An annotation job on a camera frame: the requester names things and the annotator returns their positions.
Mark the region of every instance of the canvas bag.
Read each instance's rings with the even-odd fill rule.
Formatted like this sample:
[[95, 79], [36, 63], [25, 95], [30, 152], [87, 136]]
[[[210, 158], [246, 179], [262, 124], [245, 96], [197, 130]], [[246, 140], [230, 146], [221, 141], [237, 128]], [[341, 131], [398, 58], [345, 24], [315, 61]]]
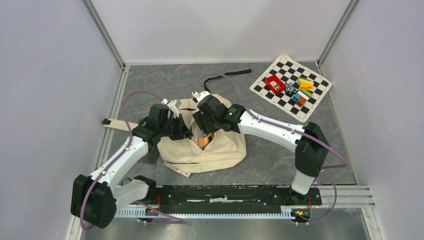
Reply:
[[[213, 94], [227, 108], [231, 102], [218, 94]], [[185, 173], [202, 173], [213, 170], [227, 169], [235, 166], [246, 156], [245, 135], [222, 129], [214, 133], [213, 140], [202, 150], [198, 144], [197, 124], [192, 114], [199, 111], [197, 103], [192, 99], [182, 99], [179, 113], [185, 125], [193, 132], [191, 139], [172, 141], [169, 137], [162, 137], [157, 144], [160, 156], [169, 165]]]

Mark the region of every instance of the black and white checkerboard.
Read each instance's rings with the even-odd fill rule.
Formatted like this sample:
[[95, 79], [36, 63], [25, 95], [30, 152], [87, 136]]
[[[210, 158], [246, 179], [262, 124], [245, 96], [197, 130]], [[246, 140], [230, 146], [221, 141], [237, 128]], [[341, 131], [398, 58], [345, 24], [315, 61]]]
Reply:
[[[285, 84], [298, 88], [296, 80], [301, 77], [313, 81], [312, 97], [302, 106], [296, 105], [285, 91], [275, 95], [265, 84], [265, 79], [276, 75]], [[318, 73], [293, 61], [287, 55], [279, 56], [268, 69], [250, 86], [250, 90], [274, 104], [295, 119], [304, 123], [320, 104], [333, 84]]]

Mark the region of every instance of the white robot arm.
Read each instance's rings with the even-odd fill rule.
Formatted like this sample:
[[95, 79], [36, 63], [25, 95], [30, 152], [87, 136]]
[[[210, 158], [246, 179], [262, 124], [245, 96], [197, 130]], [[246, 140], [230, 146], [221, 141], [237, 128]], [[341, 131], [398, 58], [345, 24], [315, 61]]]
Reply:
[[296, 174], [291, 183], [291, 189], [305, 195], [308, 193], [314, 179], [327, 157], [328, 150], [316, 142], [302, 136], [306, 133], [328, 145], [320, 127], [310, 122], [307, 126], [293, 125], [262, 116], [244, 106], [233, 104], [227, 108], [209, 92], [194, 92], [193, 97], [198, 101], [199, 112], [193, 115], [197, 125], [205, 133], [219, 129], [254, 135], [279, 144], [295, 153]]
[[134, 129], [131, 137], [126, 139], [122, 147], [99, 169], [89, 176], [80, 174], [73, 182], [71, 213], [80, 217], [84, 206], [84, 219], [99, 227], [106, 227], [115, 216], [117, 210], [144, 199], [149, 187], [155, 187], [154, 181], [140, 176], [124, 186], [118, 183], [130, 168], [150, 150], [156, 147], [162, 137], [181, 140], [192, 137], [192, 132], [184, 124], [175, 107], [176, 100], [153, 104], [149, 116], [143, 119]]
[[[296, 174], [290, 186], [293, 190], [292, 198], [297, 196], [302, 198], [309, 192], [324, 164], [328, 150], [299, 133], [307, 133], [328, 144], [318, 125], [311, 122], [307, 126], [280, 122], [251, 110], [247, 111], [238, 104], [228, 108], [206, 91], [194, 93], [193, 97], [198, 101], [197, 107], [200, 110], [193, 114], [193, 118], [205, 134], [223, 129], [227, 132], [254, 135], [295, 153]], [[119, 181], [130, 168], [141, 157], [148, 154], [162, 137], [181, 140], [193, 136], [179, 117], [174, 101], [167, 105], [154, 104], [149, 116], [131, 132], [133, 137], [130, 146], [127, 147], [130, 140], [127, 138], [122, 147], [99, 169], [89, 176], [79, 175], [75, 179], [71, 201], [71, 213], [74, 216], [80, 217], [83, 199], [86, 194], [90, 194], [85, 206], [84, 218], [99, 228], [106, 227], [117, 210], [144, 199], [149, 194], [149, 188], [156, 187], [153, 180], [143, 176], [136, 177], [124, 186], [118, 186]], [[109, 164], [120, 154], [120, 158], [109, 167]], [[98, 176], [101, 178], [93, 190], [87, 193]]]

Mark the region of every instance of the white enclosure panel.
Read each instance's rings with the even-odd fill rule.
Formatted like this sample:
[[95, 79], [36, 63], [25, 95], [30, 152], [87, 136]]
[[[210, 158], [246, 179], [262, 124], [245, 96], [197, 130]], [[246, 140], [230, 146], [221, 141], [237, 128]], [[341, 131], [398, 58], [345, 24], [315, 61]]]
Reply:
[[93, 0], [127, 63], [317, 60], [349, 0]]
[[359, 180], [387, 239], [422, 239], [424, 1], [360, 1], [324, 62]]
[[80, 0], [0, 3], [0, 239], [64, 239], [120, 68]]

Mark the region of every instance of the green block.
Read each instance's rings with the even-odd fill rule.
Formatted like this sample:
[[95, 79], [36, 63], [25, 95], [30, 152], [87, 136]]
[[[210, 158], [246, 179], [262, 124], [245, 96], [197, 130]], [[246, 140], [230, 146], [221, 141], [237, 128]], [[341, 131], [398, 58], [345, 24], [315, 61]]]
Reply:
[[301, 77], [299, 77], [296, 82], [297, 82], [297, 84], [299, 84], [299, 86], [301, 85], [301, 83], [314, 85], [313, 81], [309, 81], [309, 80], [307, 80], [305, 78], [301, 78]]
[[302, 93], [304, 93], [304, 94], [308, 95], [310, 98], [312, 98], [312, 92], [310, 92], [310, 91], [306, 90], [305, 88], [302, 88], [300, 91], [301, 91]]

